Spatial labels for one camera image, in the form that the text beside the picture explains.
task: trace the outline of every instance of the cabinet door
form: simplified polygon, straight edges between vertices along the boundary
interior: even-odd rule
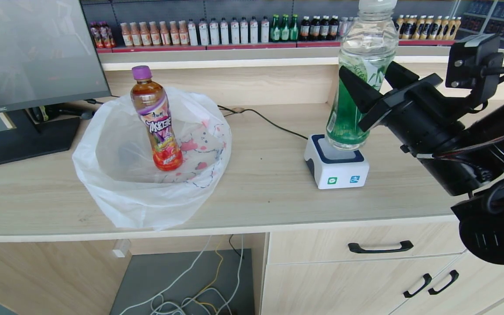
[[[493,265],[464,253],[428,286],[442,289],[455,270],[459,277],[444,291],[430,295],[427,290],[406,301],[393,315],[477,314],[504,299],[504,266]]]
[[[438,274],[455,257],[268,265],[261,313],[388,315],[405,301],[404,291],[421,287],[425,273]]]

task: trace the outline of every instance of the green glass bottle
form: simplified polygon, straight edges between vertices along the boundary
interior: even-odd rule
[[[273,22],[271,22],[270,30],[270,40],[272,42],[278,42],[281,38],[281,28],[279,28],[279,15],[273,15]]]
[[[292,22],[290,22],[290,36],[288,37],[292,42],[298,40],[298,14],[292,15]]]
[[[283,14],[283,20],[281,21],[279,28],[281,28],[281,42],[288,41],[288,35],[290,33],[290,30],[288,29],[288,14]]]

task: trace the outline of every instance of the plastic bag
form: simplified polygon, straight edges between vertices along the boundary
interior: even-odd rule
[[[214,101],[166,88],[184,163],[153,163],[144,124],[129,95],[104,103],[73,153],[79,180],[119,228],[162,230],[187,221],[212,194],[230,158],[232,134]]]

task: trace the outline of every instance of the water bottle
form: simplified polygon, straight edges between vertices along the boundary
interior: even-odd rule
[[[341,41],[339,67],[345,66],[376,90],[396,55],[398,35],[392,21],[397,0],[360,0],[358,19]],[[336,149],[357,150],[368,132],[358,127],[362,115],[341,80],[326,125],[326,139]]]

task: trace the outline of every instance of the black monitor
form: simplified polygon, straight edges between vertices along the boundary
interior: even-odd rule
[[[70,149],[80,123],[26,109],[110,96],[79,0],[0,0],[0,164]]]

